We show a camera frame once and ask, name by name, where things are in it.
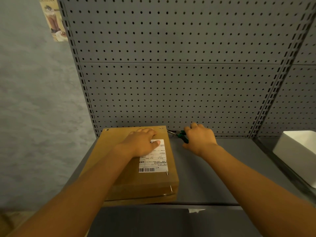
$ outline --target barcode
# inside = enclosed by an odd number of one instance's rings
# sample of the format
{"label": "barcode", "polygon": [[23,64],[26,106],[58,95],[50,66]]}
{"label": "barcode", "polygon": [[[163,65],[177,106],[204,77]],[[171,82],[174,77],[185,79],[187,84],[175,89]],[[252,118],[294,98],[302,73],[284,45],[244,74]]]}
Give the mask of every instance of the barcode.
{"label": "barcode", "polygon": [[138,172],[152,172],[155,171],[155,168],[139,168]]}

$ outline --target concrete textured wall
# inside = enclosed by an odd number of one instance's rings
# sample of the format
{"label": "concrete textured wall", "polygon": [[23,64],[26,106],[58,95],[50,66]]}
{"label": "concrete textured wall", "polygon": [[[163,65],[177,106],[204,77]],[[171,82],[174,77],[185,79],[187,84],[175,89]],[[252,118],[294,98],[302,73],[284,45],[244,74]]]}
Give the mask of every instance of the concrete textured wall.
{"label": "concrete textured wall", "polygon": [[0,5],[0,208],[37,209],[95,140],[68,42],[38,0]]}

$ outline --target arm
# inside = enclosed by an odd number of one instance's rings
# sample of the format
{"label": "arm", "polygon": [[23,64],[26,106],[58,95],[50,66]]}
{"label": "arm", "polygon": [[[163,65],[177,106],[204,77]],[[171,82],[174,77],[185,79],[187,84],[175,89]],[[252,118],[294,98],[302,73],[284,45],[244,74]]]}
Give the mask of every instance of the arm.
{"label": "arm", "polygon": [[192,123],[184,130],[189,144],[183,147],[213,168],[263,236],[316,236],[312,205],[235,159],[210,129]]}
{"label": "arm", "polygon": [[160,141],[150,143],[155,134],[149,128],[131,132],[10,236],[85,236],[106,194],[132,157],[147,155],[159,146]]}

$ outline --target hand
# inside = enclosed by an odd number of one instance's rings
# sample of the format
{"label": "hand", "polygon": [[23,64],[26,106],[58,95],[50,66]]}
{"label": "hand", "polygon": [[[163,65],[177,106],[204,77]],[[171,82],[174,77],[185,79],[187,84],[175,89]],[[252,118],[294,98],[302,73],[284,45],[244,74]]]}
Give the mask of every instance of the hand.
{"label": "hand", "polygon": [[191,128],[186,126],[184,131],[189,139],[188,144],[183,147],[202,157],[211,147],[217,146],[215,135],[211,129],[205,128],[202,124],[192,123]]}
{"label": "hand", "polygon": [[160,145],[160,141],[150,143],[152,137],[156,134],[157,132],[150,128],[138,129],[129,133],[121,144],[124,145],[127,151],[130,151],[132,157],[144,156]]}

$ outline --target pliers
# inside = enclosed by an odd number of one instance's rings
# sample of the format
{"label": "pliers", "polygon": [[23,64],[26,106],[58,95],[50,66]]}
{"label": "pliers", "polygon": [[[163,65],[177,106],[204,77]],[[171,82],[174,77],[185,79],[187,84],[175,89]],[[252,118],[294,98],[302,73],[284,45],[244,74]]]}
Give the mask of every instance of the pliers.
{"label": "pliers", "polygon": [[167,130],[167,132],[170,134],[176,135],[178,138],[182,139],[184,141],[184,143],[186,143],[186,144],[189,143],[189,140],[185,137],[185,135],[186,135],[185,131],[180,131],[179,134],[174,133],[174,132],[169,131],[169,130]]}

